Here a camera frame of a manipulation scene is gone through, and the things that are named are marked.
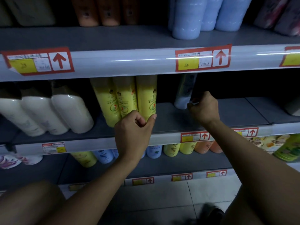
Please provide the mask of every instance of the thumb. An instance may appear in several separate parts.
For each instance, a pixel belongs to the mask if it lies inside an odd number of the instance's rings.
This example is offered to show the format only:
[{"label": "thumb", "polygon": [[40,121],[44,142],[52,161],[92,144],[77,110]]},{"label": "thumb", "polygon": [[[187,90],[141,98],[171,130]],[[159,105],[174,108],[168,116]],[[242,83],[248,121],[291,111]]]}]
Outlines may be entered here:
[{"label": "thumb", "polygon": [[194,106],[194,104],[192,104],[192,103],[189,102],[189,103],[187,104],[188,110],[190,110],[193,106]]},{"label": "thumb", "polygon": [[152,131],[153,126],[155,124],[155,120],[156,120],[157,114],[153,114],[148,118],[148,121],[146,123],[146,125],[144,127],[146,127],[147,129],[149,129],[150,131]]}]

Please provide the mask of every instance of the hand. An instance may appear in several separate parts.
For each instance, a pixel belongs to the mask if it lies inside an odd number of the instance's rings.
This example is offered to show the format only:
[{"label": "hand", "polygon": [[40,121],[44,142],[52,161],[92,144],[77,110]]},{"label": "hand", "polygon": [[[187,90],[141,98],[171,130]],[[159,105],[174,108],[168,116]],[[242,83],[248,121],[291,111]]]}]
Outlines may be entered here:
[{"label": "hand", "polygon": [[138,164],[149,145],[156,116],[151,115],[146,123],[141,114],[133,110],[115,125],[115,142],[121,160]]},{"label": "hand", "polygon": [[197,105],[188,103],[187,108],[204,128],[212,121],[220,120],[218,100],[216,100],[209,91],[205,91],[201,99],[194,99],[193,102],[199,103]]}]

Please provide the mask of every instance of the brown bottle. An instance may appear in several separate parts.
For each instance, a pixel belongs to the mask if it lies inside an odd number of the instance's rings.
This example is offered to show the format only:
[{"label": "brown bottle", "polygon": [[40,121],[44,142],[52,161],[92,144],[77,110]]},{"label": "brown bottle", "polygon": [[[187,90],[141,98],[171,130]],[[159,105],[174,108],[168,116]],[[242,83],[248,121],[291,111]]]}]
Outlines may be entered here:
[{"label": "brown bottle", "polygon": [[214,140],[211,141],[199,141],[194,150],[200,154],[205,154],[208,152],[211,145],[214,143]]},{"label": "brown bottle", "polygon": [[118,26],[121,23],[119,0],[97,0],[99,15],[103,26]]},{"label": "brown bottle", "polygon": [[124,21],[127,25],[137,25],[140,18],[139,0],[122,0]]},{"label": "brown bottle", "polygon": [[79,25],[82,27],[99,26],[95,0],[71,0]]},{"label": "brown bottle", "polygon": [[222,153],[223,150],[221,149],[221,147],[218,145],[218,143],[215,141],[212,146],[210,147],[210,149],[212,152],[214,153]]}]

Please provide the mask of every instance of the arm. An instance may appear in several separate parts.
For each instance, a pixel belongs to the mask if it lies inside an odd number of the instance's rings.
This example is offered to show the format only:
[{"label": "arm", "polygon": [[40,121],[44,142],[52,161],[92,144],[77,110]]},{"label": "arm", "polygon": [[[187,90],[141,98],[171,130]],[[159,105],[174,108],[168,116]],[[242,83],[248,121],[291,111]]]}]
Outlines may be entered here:
[{"label": "arm", "polygon": [[191,114],[213,136],[250,193],[263,221],[272,225],[300,221],[300,173],[264,152],[220,121],[218,101],[207,91]]},{"label": "arm", "polygon": [[134,110],[119,121],[115,125],[118,159],[102,176],[88,183],[39,224],[96,225],[120,185],[140,161],[149,144],[155,118],[152,115],[146,123]]}]

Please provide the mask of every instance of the tiled floor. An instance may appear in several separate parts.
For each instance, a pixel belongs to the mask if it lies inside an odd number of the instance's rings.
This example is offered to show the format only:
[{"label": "tiled floor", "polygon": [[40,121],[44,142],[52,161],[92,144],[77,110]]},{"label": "tiled floor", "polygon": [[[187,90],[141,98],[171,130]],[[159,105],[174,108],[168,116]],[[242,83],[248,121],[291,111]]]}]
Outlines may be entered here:
[{"label": "tiled floor", "polygon": [[240,186],[233,175],[121,187],[99,224],[192,224],[204,203],[226,211]]}]

